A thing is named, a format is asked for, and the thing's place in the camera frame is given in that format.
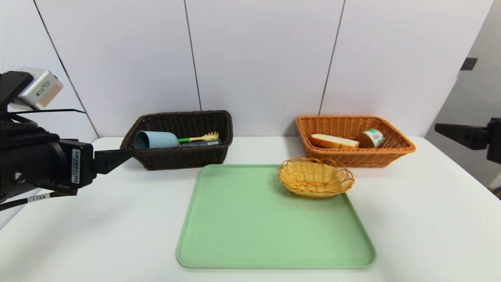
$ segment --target gray wall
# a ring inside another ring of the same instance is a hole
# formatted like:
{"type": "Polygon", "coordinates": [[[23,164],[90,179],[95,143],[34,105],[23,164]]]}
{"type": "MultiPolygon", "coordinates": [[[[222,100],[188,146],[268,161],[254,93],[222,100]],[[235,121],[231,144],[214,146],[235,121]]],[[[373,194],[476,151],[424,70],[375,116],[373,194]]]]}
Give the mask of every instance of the gray wall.
{"type": "Polygon", "coordinates": [[[500,48],[501,1],[494,1],[469,54],[478,57],[475,68],[460,72],[425,137],[485,186],[501,173],[501,165],[487,161],[486,150],[469,150],[433,128],[437,122],[486,126],[491,117],[501,117],[500,48]]]}

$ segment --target white table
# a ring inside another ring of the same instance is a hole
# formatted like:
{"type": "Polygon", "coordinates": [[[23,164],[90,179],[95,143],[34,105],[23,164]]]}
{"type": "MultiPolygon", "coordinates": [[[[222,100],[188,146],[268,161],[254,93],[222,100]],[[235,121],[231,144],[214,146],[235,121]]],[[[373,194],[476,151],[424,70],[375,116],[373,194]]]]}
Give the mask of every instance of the white table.
{"type": "MultiPolygon", "coordinates": [[[[119,147],[121,138],[94,142],[119,147]]],[[[0,231],[0,281],[501,281],[501,201],[428,141],[348,195],[377,250],[368,269],[186,269],[177,240],[199,169],[129,160],[77,197],[26,206],[0,231]]],[[[227,164],[303,156],[296,137],[235,137],[227,164]]]]}

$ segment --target wicker basket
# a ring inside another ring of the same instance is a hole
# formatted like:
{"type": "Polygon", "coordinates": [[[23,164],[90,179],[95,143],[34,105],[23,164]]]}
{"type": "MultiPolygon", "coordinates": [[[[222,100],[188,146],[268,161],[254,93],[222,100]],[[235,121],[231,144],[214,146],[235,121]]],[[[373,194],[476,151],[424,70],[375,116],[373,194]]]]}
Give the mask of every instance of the wicker basket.
{"type": "Polygon", "coordinates": [[[370,115],[304,115],[296,118],[296,125],[309,158],[331,158],[348,167],[380,168],[399,157],[416,150],[414,144],[389,122],[370,115]],[[381,148],[324,149],[310,142],[312,134],[321,133],[347,139],[356,139],[361,132],[375,128],[384,136],[381,148]]]}
{"type": "Polygon", "coordinates": [[[198,168],[210,164],[222,164],[233,140],[231,115],[222,110],[144,115],[129,130],[120,148],[133,149],[134,137],[141,130],[168,131],[178,138],[198,137],[215,131],[219,133],[221,139],[221,144],[206,147],[134,150],[133,157],[147,170],[198,168]]]}
{"type": "Polygon", "coordinates": [[[355,182],[353,174],[331,159],[292,158],[279,166],[280,182],[292,193],[310,199],[324,199],[345,193],[355,182]]]}

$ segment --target orange wicker basket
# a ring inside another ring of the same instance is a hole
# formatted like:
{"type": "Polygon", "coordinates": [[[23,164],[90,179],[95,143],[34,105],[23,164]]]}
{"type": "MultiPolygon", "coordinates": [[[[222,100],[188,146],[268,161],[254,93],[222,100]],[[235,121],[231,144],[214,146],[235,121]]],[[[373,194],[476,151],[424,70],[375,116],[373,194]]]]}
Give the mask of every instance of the orange wicker basket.
{"type": "Polygon", "coordinates": [[[414,144],[386,120],[371,115],[303,115],[296,118],[308,158],[330,158],[347,167],[380,168],[416,150],[414,144]],[[356,139],[361,132],[375,128],[384,136],[381,148],[324,149],[310,142],[312,134],[320,133],[356,139]]]}

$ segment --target bread slice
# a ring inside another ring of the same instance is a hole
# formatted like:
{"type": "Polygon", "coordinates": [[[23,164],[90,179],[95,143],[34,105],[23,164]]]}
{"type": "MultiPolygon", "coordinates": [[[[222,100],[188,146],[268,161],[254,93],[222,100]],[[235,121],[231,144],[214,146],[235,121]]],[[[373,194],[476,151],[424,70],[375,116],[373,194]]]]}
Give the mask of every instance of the bread slice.
{"type": "Polygon", "coordinates": [[[359,146],[358,141],[325,134],[313,134],[310,137],[310,142],[313,145],[329,149],[353,149],[359,146]]]}

